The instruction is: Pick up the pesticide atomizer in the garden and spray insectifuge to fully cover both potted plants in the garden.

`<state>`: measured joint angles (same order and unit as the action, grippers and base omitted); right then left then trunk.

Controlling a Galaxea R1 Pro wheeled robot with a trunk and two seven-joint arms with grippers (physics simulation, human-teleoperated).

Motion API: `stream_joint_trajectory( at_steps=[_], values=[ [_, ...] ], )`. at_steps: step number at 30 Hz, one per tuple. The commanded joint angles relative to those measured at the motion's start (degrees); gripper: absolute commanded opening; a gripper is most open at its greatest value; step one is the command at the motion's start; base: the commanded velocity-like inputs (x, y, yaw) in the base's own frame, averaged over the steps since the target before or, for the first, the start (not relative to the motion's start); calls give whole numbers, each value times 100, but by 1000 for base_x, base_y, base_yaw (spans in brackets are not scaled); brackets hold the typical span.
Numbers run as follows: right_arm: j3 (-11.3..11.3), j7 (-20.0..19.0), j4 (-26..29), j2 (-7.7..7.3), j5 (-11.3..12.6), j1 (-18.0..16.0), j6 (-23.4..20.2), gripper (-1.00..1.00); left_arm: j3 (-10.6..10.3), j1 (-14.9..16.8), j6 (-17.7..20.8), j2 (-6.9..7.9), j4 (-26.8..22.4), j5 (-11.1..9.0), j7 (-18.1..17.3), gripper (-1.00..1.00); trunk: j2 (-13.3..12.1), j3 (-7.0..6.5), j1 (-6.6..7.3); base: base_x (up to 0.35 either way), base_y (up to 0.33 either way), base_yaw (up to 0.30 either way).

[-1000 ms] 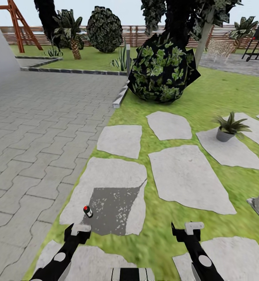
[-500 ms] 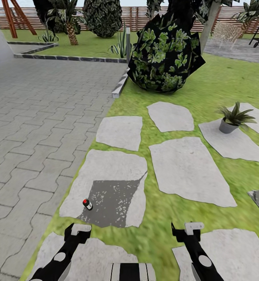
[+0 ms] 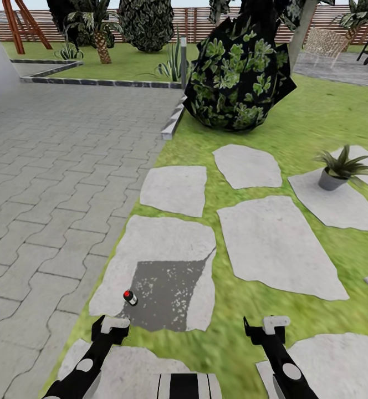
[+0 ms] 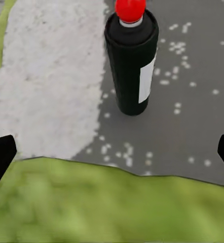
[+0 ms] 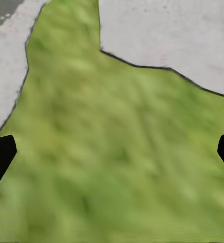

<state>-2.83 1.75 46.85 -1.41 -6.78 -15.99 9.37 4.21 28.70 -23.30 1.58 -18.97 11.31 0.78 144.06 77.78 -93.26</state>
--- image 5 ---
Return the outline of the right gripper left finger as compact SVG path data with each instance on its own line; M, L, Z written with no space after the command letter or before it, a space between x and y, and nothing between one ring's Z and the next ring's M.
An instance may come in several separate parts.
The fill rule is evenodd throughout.
M17 154L16 143L12 135L0 138L0 180Z

